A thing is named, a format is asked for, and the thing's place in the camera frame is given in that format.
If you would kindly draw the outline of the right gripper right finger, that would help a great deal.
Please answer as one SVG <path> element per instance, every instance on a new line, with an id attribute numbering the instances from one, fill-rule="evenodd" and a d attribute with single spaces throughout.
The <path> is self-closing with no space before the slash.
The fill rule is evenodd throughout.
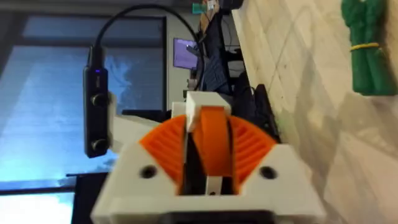
<path id="1" fill-rule="evenodd" d="M 301 159 L 288 144 L 230 116 L 233 130 L 231 210 L 270 210 L 280 216 L 323 217 L 325 210 L 305 175 Z"/>

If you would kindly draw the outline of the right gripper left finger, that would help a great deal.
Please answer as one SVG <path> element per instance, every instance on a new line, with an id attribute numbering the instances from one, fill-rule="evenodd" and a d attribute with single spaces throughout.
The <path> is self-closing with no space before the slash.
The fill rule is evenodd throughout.
<path id="1" fill-rule="evenodd" d="M 185 118 L 170 118 L 138 142 L 123 146 L 92 217 L 154 217 L 164 211 L 182 184 Z"/>

